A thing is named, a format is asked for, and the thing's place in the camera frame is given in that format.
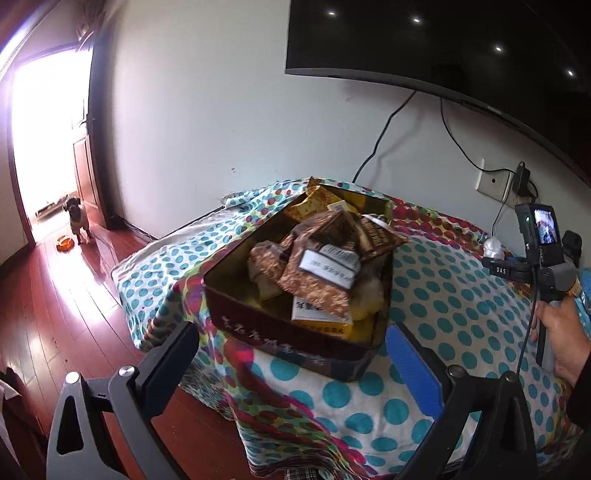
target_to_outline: black mount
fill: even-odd
[[[182,322],[137,366],[110,378],[70,372],[57,401],[47,452],[48,480],[127,479],[102,412],[115,414],[147,480],[188,479],[152,428],[199,347],[197,327]]]
[[[537,478],[534,432],[517,375],[507,371],[499,379],[473,377],[460,365],[446,367],[403,323],[397,326],[441,385],[444,402],[443,411],[397,480],[441,478],[474,411],[481,411],[478,427],[453,478]]]
[[[400,328],[440,381],[444,409],[399,477],[441,478],[468,415],[482,411],[456,478],[535,478],[534,436],[517,376],[505,372],[496,380],[471,377],[457,365],[446,368],[404,325]],[[90,380],[69,373],[51,425],[47,479],[128,478],[102,416],[111,412],[148,480],[186,480],[150,419],[164,411],[198,346],[197,328],[183,322],[137,367],[127,365],[110,378]]]

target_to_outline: open door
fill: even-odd
[[[95,168],[90,152],[90,137],[88,133],[88,92],[90,82],[90,64],[92,61],[92,42],[87,41],[77,52],[82,64],[79,69],[81,78],[76,82],[80,91],[72,106],[72,140],[74,159],[76,163],[76,184],[80,199],[86,207],[86,213],[91,222],[107,228],[103,212],[99,185],[95,176]]]

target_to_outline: television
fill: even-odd
[[[453,100],[516,128],[591,186],[591,23],[581,9],[521,0],[291,0],[285,72]]]

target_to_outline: colorful blanket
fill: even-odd
[[[225,199],[223,221],[206,219],[206,228],[179,243],[163,239],[159,249],[116,268],[113,279],[136,346],[159,345],[181,320],[197,324],[200,348],[181,387],[236,421],[254,475],[299,466],[338,479],[396,473],[433,419],[417,408],[385,348],[359,381],[341,383],[252,349],[217,330],[209,317],[203,274],[305,185],[289,180],[235,194]],[[523,292],[482,268],[477,240],[483,232],[391,200],[396,229],[410,240],[394,254],[391,320],[404,322],[446,364],[461,364],[472,375],[498,378],[515,370],[531,305]],[[567,385],[536,365],[534,351],[527,347],[520,380],[538,461],[548,467],[569,453],[577,430],[565,415]],[[478,417],[470,415],[451,462],[466,453]]]

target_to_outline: person's hand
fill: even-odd
[[[547,329],[546,335],[556,359],[554,373],[574,386],[591,353],[591,340],[583,331],[574,299],[566,296],[559,307],[543,301],[536,303],[530,332],[532,343],[538,339],[538,319]]]

